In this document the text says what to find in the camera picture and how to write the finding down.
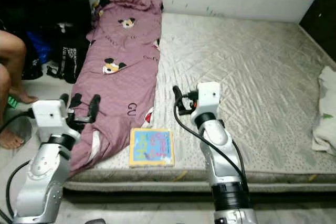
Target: rolled blanket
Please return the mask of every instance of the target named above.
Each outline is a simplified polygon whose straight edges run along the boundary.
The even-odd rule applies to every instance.
[[[100,0],[81,73],[72,90],[76,115],[101,96],[97,120],[74,146],[71,174],[121,151],[132,128],[150,122],[160,59],[161,0]]]
[[[336,72],[326,66],[319,83],[319,114],[313,127],[312,149],[336,156]]]

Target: cartoon character print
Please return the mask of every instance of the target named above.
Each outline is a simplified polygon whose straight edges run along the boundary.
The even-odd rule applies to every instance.
[[[95,1],[92,3],[92,5],[91,5],[91,9],[92,9],[93,12],[96,10],[97,6],[99,5],[99,1],[100,1],[100,0],[95,0]]]
[[[145,118],[144,118],[144,123],[141,126],[142,128],[149,128],[149,127],[151,127],[151,122],[153,121],[153,117],[152,117],[153,110],[154,110],[154,107],[151,107],[148,110],[148,112],[146,113]]]
[[[160,39],[157,39],[153,42],[153,47],[160,52],[159,44],[160,44]]]
[[[135,18],[120,19],[118,22],[121,23],[124,28],[131,28],[134,26]]]
[[[103,73],[115,73],[119,71],[121,68],[126,67],[124,62],[119,63],[118,65],[113,63],[114,60],[112,58],[105,59],[105,65],[103,66]]]

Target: quilted mattress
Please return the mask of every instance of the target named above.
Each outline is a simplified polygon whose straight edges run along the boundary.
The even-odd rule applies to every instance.
[[[199,140],[173,117],[172,86],[222,86],[219,116],[251,191],[336,190],[336,159],[311,149],[318,76],[336,64],[297,24],[164,14],[154,128],[173,131],[175,166],[129,168],[129,148],[66,183],[74,190],[208,191]],[[189,117],[182,121],[191,126]]]

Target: colorful book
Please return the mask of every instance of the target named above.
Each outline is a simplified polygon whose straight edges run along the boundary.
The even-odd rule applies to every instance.
[[[173,166],[173,134],[165,129],[131,130],[130,167]]]

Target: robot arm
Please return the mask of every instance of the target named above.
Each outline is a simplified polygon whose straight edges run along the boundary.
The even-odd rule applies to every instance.
[[[221,92],[219,83],[199,83],[196,91],[186,95],[182,95],[177,86],[173,90],[179,111],[182,111],[182,115],[190,114],[191,122],[197,126],[200,138],[210,142],[218,150],[214,150],[204,141],[201,142],[208,182],[215,203],[215,223],[256,224],[256,215],[250,205],[247,183],[242,172],[243,164],[239,162],[232,137],[225,129],[223,121],[217,119]],[[190,110],[179,107],[178,102],[182,97],[192,100]],[[240,172],[219,152],[225,154]]]
[[[69,161],[73,146],[79,142],[85,123],[95,121],[100,97],[95,95],[87,117],[77,118],[66,109],[64,100],[37,101],[33,113],[42,144],[30,161],[25,184],[17,196],[13,223],[55,222],[62,199],[62,186],[70,174]]]

